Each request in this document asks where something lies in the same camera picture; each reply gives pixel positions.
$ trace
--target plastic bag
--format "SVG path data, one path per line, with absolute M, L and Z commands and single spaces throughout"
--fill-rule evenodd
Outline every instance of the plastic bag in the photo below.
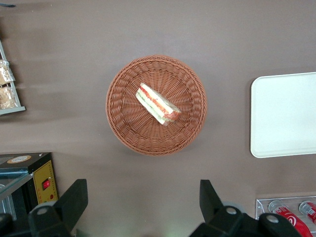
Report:
M 0 59 L 0 85 L 4 85 L 12 81 L 14 81 L 14 77 L 9 67 L 9 62 Z
M 12 87 L 0 87 L 0 109 L 18 107 Z

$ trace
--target sticker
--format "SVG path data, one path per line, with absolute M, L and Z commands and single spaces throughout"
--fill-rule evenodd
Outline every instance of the sticker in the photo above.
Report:
M 12 158 L 10 160 L 7 161 L 7 163 L 9 164 L 15 164 L 15 163 L 20 163 L 20 162 L 24 162 L 28 159 L 30 159 L 31 156 L 20 156 L 20 157 L 15 157 L 15 158 Z

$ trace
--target shelf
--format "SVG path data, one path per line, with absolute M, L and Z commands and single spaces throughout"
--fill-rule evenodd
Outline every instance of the shelf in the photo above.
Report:
M 7 61 L 7 59 L 5 57 L 5 54 L 4 54 L 4 50 L 3 50 L 3 46 L 2 46 L 1 40 L 0 40 L 0 54 L 1 54 L 2 59 Z M 17 107 L 0 110 L 0 116 L 4 115 L 4 114 L 10 114 L 10 113 L 26 110 L 24 106 L 21 106 L 18 94 L 16 92 L 16 88 L 15 88 L 15 85 L 14 85 L 14 81 L 9 82 L 8 85 L 12 88 L 12 91 L 13 91 L 13 94 L 14 94 L 14 97 L 15 97 L 15 100 L 16 100 Z

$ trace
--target wicker basket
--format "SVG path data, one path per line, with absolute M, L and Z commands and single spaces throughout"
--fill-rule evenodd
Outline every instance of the wicker basket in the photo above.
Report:
M 182 111 L 175 123 L 161 125 L 139 103 L 135 93 L 141 82 Z M 112 81 L 106 100 L 107 118 L 116 137 L 150 156 L 168 155 L 189 145 L 202 129 L 206 110 L 205 90 L 197 75 L 186 64 L 164 55 L 126 65 Z

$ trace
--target coca-cola can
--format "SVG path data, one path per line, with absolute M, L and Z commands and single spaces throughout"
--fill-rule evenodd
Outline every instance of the coca-cola can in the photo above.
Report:
M 313 237 L 312 233 L 308 229 L 307 225 L 298 218 L 293 212 L 291 212 L 288 206 L 281 200 L 274 200 L 270 202 L 269 211 L 285 217 L 294 228 L 301 234 L 302 237 Z
M 316 204 L 304 201 L 299 205 L 298 210 L 316 225 Z

